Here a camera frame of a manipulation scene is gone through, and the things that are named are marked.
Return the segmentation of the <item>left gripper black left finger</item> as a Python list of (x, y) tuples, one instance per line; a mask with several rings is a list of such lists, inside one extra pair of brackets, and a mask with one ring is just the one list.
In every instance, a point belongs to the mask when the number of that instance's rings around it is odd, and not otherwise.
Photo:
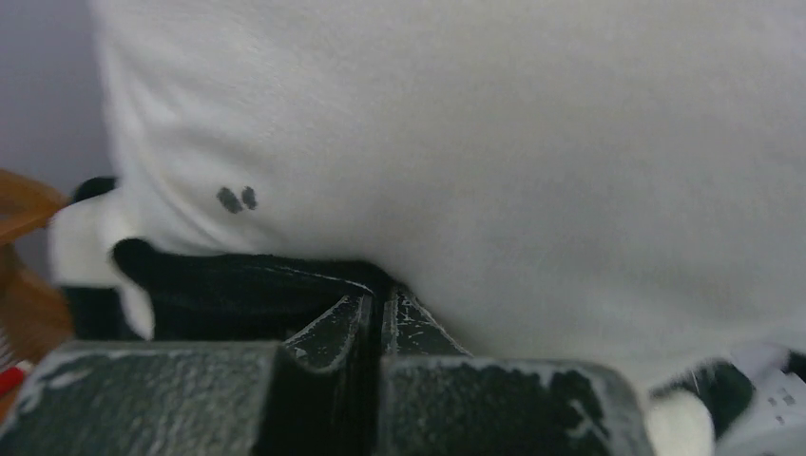
[(69, 342), (21, 388), (5, 455), (349, 455), (372, 319), (346, 296), (284, 341)]

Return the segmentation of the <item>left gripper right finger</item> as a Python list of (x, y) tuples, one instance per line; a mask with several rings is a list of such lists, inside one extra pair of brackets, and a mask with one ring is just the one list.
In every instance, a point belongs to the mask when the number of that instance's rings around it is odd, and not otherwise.
[(586, 362), (474, 357), (396, 287), (380, 330), (381, 455), (649, 455), (632, 389)]

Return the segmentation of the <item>white pillow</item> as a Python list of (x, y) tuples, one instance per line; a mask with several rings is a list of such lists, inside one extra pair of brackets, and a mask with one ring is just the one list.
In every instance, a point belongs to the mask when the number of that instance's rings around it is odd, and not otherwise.
[(94, 1), (109, 233), (651, 388), (805, 327), (801, 1)]

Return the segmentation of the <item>black white checkered pillowcase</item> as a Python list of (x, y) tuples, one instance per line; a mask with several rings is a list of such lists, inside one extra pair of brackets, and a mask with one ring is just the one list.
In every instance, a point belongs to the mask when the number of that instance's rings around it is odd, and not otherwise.
[[(383, 311), (394, 288), (408, 289), (362, 262), (178, 256), (132, 235), (104, 241), (103, 209), (114, 186), (110, 178), (84, 183), (49, 226), (53, 274), (66, 293), (79, 341), (284, 342), (342, 298), (366, 295), (373, 302), (372, 319), (349, 396), (360, 410), (354, 428), (361, 449), (349, 455), (381, 455)], [(803, 382), (779, 370), (756, 383), (733, 363), (712, 361), (647, 396), (626, 384), (638, 401), (653, 448), (649, 455), (706, 455), (714, 438), (731, 455), (769, 455), (765, 434), (782, 427), (773, 411), (793, 419), (795, 429), (803, 427)]]

